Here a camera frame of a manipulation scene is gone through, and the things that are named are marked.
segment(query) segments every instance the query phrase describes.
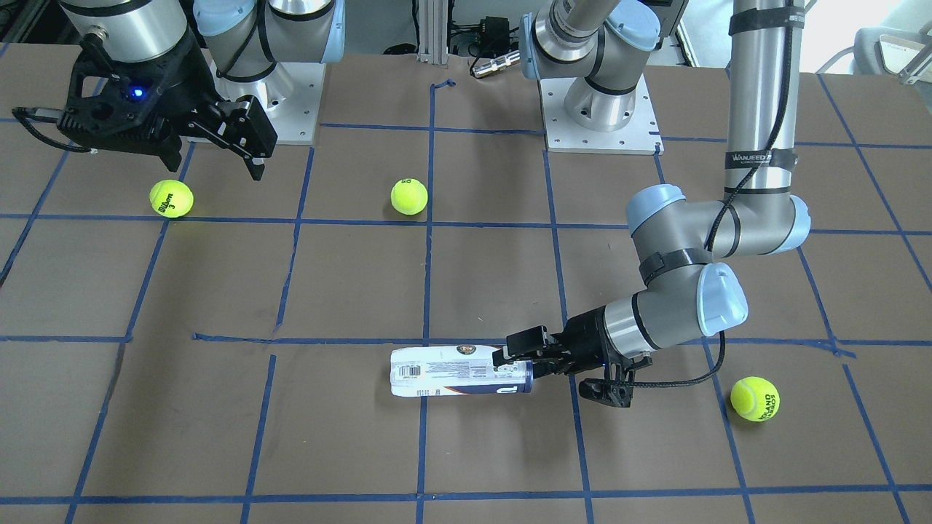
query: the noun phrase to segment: table surface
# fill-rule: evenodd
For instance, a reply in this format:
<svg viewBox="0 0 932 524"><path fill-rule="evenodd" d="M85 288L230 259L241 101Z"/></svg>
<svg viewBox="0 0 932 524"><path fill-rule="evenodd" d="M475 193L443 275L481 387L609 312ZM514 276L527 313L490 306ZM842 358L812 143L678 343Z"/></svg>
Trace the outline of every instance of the table surface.
<svg viewBox="0 0 932 524"><path fill-rule="evenodd" d="M0 48L0 106L61 106L76 54ZM724 71L646 78L662 156L548 153L519 72L347 56L317 143L280 146L259 183L212 145L168 173L0 119L0 522L932 521L932 118L892 78L802 76L814 230L729 261L751 317L713 380L628 409L562 376L391 395L393 349L559 331L641 289L641 188L720 197ZM170 221L146 195L174 176L196 202ZM388 203L404 177L428 184L420 215ZM638 377L700 375L715 350ZM749 375L781 393L764 424L725 402Z"/></svg>

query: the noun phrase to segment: tennis ball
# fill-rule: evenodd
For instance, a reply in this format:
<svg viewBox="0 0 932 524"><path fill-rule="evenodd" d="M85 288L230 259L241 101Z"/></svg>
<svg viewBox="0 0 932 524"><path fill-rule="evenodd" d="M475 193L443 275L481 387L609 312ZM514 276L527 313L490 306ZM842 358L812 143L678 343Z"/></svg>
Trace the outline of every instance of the tennis ball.
<svg viewBox="0 0 932 524"><path fill-rule="evenodd" d="M427 187L414 178L403 178L391 189L391 207L401 214L418 214L427 206Z"/></svg>
<svg viewBox="0 0 932 524"><path fill-rule="evenodd" d="M732 407L741 417L752 422L770 419L780 408L780 393L769 380L745 377L732 387Z"/></svg>
<svg viewBox="0 0 932 524"><path fill-rule="evenodd" d="M152 186L149 191L149 203L152 209L162 216L178 218L191 211L194 205L194 193L183 182L163 180Z"/></svg>

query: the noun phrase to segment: white bottle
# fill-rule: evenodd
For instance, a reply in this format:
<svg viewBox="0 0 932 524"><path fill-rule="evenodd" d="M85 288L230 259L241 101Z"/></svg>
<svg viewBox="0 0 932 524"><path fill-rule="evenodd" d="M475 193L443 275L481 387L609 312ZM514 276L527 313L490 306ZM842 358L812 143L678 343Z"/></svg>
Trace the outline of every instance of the white bottle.
<svg viewBox="0 0 932 524"><path fill-rule="evenodd" d="M529 361L492 365L491 346L437 346L391 352L391 394L446 396L476 393L530 393Z"/></svg>

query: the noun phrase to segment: barcode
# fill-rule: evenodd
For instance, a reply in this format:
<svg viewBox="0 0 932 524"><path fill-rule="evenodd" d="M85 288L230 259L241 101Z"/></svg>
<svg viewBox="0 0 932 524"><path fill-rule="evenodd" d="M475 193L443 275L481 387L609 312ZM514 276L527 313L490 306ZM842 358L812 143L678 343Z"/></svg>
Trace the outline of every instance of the barcode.
<svg viewBox="0 0 932 524"><path fill-rule="evenodd" d="M399 377L416 377L420 375L419 365L402 365L398 368Z"/></svg>

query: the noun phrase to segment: light blue joint cap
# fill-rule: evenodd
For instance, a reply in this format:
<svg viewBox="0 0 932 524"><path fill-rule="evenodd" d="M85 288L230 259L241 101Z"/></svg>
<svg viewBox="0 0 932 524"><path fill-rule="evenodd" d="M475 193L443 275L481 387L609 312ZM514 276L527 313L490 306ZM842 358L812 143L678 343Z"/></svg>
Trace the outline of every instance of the light blue joint cap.
<svg viewBox="0 0 932 524"><path fill-rule="evenodd" d="M638 0L622 0L607 20L622 40L642 51L653 51L660 39L660 20Z"/></svg>
<svg viewBox="0 0 932 524"><path fill-rule="evenodd" d="M518 39L518 50L521 52L521 72L525 78L540 80L541 74L537 70L537 54L534 52L534 13L525 13L521 17L521 37Z"/></svg>
<svg viewBox="0 0 932 524"><path fill-rule="evenodd" d="M709 264L699 273L696 313L699 328L706 337L747 320L745 291L728 264Z"/></svg>
<svg viewBox="0 0 932 524"><path fill-rule="evenodd" d="M809 206L806 205L806 202L796 195L790 195L789 199L792 200L793 206L796 208L796 220L793 221L793 228L789 231L787 239L774 250L774 253L783 253L800 247L806 237L809 236L809 229L813 224L813 219L809 216Z"/></svg>
<svg viewBox="0 0 932 524"><path fill-rule="evenodd" d="M255 8L255 0L194 0L194 20L204 36L226 33Z"/></svg>
<svg viewBox="0 0 932 524"><path fill-rule="evenodd" d="M679 187L672 184L660 184L641 189L628 202L628 227L631 229L631 235L634 236L635 229L640 228L640 225L647 222L648 218L677 200L686 200L686 196Z"/></svg>
<svg viewBox="0 0 932 524"><path fill-rule="evenodd" d="M334 63L343 60L343 49L346 46L346 7L344 0L336 0L333 21L330 22L330 34L327 36L327 46L323 48L321 63Z"/></svg>

